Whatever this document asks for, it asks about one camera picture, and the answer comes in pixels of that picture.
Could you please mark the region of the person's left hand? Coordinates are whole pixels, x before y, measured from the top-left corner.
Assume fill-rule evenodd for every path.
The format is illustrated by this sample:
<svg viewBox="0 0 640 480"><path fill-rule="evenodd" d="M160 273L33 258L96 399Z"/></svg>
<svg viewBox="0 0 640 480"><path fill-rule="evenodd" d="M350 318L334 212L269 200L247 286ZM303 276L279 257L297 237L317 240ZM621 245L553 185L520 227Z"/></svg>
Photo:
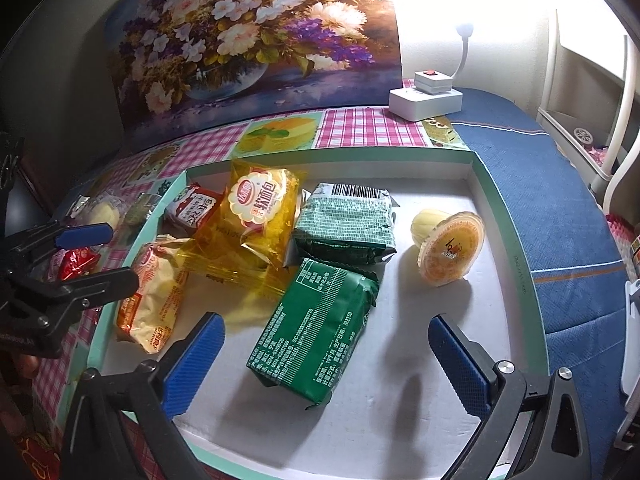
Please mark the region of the person's left hand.
<svg viewBox="0 0 640 480"><path fill-rule="evenodd" d="M8 386L33 380L39 373L40 359L28 354L1 352L1 377Z"/></svg>

